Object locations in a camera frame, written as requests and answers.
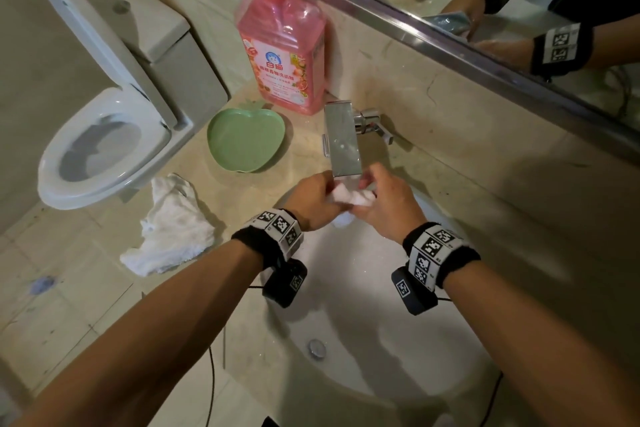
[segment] toilet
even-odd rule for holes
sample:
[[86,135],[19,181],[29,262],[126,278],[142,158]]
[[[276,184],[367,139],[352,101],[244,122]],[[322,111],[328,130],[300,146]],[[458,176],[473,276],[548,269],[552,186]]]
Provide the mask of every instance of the toilet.
[[228,100],[189,32],[158,0],[49,0],[113,82],[47,145],[38,194],[67,210],[143,187]]

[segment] green apple-shaped dish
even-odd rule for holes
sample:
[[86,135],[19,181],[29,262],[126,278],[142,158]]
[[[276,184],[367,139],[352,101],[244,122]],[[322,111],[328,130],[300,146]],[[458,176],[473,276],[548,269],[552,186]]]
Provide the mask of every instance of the green apple-shaped dish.
[[209,123],[209,151],[227,171],[254,172],[269,162],[284,140],[284,120],[276,112],[227,108]]

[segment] hand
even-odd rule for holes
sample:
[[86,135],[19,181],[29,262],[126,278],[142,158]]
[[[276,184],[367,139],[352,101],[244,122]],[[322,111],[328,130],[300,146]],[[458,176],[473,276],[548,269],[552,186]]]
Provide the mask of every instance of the hand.
[[451,0],[440,13],[457,12],[459,10],[464,12],[471,20],[471,29],[467,35],[467,39],[471,39],[484,17],[484,4],[484,0]]
[[480,41],[475,47],[501,59],[523,71],[531,71],[531,59],[533,58],[533,40],[521,39],[519,41]]
[[372,182],[377,186],[376,202],[372,206],[354,206],[351,213],[369,223],[383,237],[402,245],[406,236],[427,219],[413,197],[411,187],[390,174],[379,162],[372,164],[362,175],[360,188],[364,189]]
[[318,230],[351,208],[350,204],[327,202],[326,197],[334,187],[331,171],[304,178],[294,188],[283,208],[296,215],[302,231]]

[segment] reflected soap bottle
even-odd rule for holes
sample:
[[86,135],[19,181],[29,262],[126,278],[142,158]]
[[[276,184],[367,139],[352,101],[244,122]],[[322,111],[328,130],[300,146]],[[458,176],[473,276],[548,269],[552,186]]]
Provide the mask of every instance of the reflected soap bottle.
[[308,0],[242,0],[236,26],[262,97],[312,115],[323,107],[326,16]]

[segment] reflected faucet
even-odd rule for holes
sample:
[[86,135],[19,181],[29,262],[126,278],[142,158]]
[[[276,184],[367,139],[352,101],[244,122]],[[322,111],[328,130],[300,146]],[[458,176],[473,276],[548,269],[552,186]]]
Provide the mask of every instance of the reflected faucet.
[[333,177],[344,181],[348,188],[357,186],[362,174],[358,134],[374,131],[387,144],[394,141],[393,134],[380,123],[380,113],[375,108],[353,110],[349,100],[332,101],[324,106],[324,126],[324,156],[331,159]]

